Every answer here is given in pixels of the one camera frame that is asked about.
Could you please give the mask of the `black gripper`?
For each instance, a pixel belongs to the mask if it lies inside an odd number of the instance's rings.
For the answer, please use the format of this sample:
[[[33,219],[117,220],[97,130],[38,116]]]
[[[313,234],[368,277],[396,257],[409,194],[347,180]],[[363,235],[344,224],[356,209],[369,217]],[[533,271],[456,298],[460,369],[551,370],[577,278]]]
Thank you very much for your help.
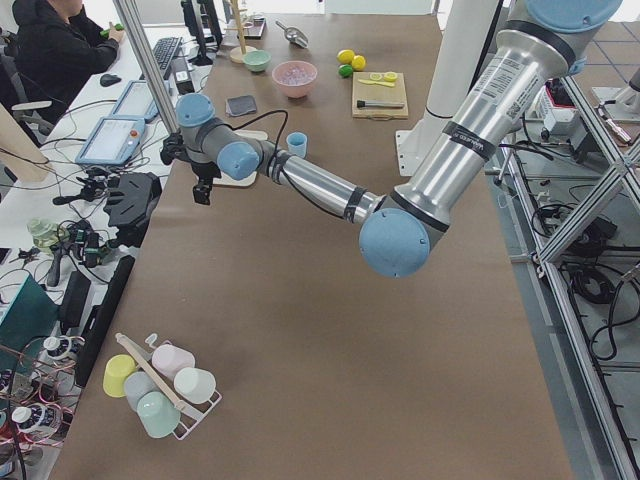
[[[194,202],[201,205],[210,205],[213,180],[221,178],[219,167],[214,162],[193,162],[192,171],[197,177],[197,183],[192,189]]]

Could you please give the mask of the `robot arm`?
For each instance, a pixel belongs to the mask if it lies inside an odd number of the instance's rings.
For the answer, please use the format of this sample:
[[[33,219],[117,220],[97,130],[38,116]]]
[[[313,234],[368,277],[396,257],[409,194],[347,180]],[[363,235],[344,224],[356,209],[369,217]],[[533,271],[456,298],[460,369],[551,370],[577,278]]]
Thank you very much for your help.
[[[545,82],[578,72],[617,1],[520,1],[497,34],[497,54],[410,180],[376,196],[270,141],[244,139],[215,115],[203,94],[176,105],[187,158],[198,177],[194,200],[207,205],[214,177],[259,172],[293,188],[325,213],[361,226],[366,263],[405,277],[426,262],[450,226],[450,210],[530,107]]]

